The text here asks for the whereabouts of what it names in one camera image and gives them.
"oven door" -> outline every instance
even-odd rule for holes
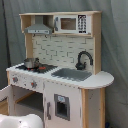
[[[55,15],[55,33],[78,33],[77,15]]]
[[[81,92],[78,88],[45,82],[45,128],[81,128]]]

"door handle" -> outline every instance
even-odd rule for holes
[[[49,113],[49,108],[50,108],[50,102],[47,103],[47,117],[48,117],[48,120],[51,120],[51,115]]]
[[[55,31],[58,31],[58,27],[57,27],[56,21],[58,21],[58,17],[56,17],[55,20],[54,20]]]

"stovetop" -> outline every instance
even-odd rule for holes
[[[25,70],[25,71],[29,71],[29,72],[35,72],[35,73],[46,73],[54,68],[56,68],[57,66],[53,66],[53,65],[48,65],[48,64],[39,64],[39,67],[38,68],[33,68],[33,69],[30,69],[30,68],[26,68],[25,65],[21,65],[21,66],[18,66],[16,68],[20,69],[20,70]]]

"shelf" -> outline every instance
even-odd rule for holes
[[[92,15],[96,13],[102,13],[102,11],[83,11],[83,12],[50,12],[50,13],[24,13],[19,15],[76,15],[76,14],[87,14]]]
[[[85,36],[85,37],[92,37],[91,34],[74,34],[74,33],[52,33],[52,35],[68,35],[68,36]]]
[[[18,99],[16,103],[43,112],[43,94],[41,93],[29,93]]]

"faucet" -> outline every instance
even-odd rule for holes
[[[90,65],[93,65],[92,56],[91,56],[88,52],[82,51],[82,52],[80,52],[79,55],[78,55],[78,63],[76,64],[77,70],[83,70],[83,69],[85,69],[85,67],[86,67],[86,62],[85,62],[84,64],[82,64],[82,63],[80,62],[80,58],[81,58],[81,56],[82,56],[83,54],[85,54],[85,55],[87,55],[87,56],[89,57],[89,59],[90,59]]]

